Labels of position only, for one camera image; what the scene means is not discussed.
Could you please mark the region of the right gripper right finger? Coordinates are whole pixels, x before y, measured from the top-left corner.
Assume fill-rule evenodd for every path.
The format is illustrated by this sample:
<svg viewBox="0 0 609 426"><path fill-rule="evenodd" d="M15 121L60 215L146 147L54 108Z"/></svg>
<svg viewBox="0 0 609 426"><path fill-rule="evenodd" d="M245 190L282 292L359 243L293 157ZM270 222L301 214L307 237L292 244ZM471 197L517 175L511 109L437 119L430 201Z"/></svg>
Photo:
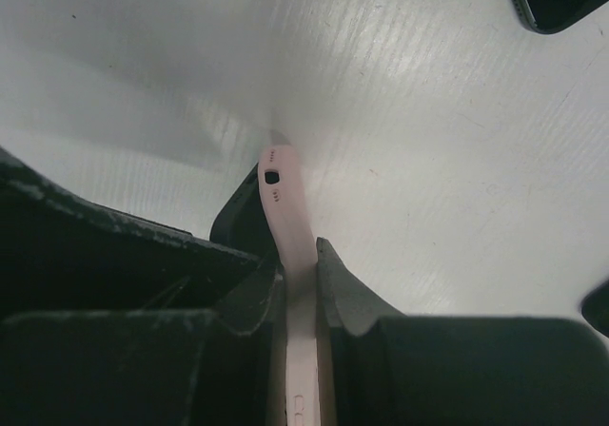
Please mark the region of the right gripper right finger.
<svg viewBox="0 0 609 426"><path fill-rule="evenodd" d="M608 352L557 318L406 315L317 240L342 425L604 425Z"/></svg>

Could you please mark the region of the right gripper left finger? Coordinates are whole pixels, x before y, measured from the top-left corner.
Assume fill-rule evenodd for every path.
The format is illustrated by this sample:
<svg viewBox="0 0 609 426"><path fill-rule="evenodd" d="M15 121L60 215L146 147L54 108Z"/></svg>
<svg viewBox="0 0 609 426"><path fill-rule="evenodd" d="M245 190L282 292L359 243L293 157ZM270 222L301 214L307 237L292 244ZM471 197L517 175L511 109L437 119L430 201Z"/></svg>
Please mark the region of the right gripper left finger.
<svg viewBox="0 0 609 426"><path fill-rule="evenodd" d="M209 308L31 311L1 324L5 425L268 425L274 257Z"/></svg>

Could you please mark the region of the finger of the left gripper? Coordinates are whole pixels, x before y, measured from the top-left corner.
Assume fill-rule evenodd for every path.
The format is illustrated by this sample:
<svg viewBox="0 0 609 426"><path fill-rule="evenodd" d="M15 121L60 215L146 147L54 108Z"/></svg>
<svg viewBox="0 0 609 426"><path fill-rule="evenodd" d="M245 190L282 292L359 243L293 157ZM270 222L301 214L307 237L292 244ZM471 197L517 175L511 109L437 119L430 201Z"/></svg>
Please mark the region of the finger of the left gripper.
<svg viewBox="0 0 609 426"><path fill-rule="evenodd" d="M1 153L1 316L208 308L260 257L89 202Z"/></svg>

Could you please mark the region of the pink phone case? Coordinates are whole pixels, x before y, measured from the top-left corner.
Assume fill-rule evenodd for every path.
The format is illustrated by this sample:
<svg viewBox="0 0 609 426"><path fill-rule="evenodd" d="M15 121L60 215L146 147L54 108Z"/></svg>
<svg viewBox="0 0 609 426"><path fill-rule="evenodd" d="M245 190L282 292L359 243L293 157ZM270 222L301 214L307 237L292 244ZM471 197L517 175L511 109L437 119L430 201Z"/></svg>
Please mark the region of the pink phone case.
<svg viewBox="0 0 609 426"><path fill-rule="evenodd" d="M283 268L283 404L286 425L337 423L332 356L320 299L316 241L298 155L268 147L258 163L259 193Z"/></svg>

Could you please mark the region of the black phone case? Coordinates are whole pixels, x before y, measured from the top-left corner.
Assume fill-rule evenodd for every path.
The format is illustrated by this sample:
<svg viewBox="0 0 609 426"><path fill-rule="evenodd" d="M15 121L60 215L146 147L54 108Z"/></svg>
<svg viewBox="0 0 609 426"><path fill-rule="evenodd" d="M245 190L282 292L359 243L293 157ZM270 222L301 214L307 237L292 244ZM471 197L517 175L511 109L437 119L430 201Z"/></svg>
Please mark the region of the black phone case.
<svg viewBox="0 0 609 426"><path fill-rule="evenodd" d="M583 299L581 315L596 331L609 337L609 280L597 286Z"/></svg>

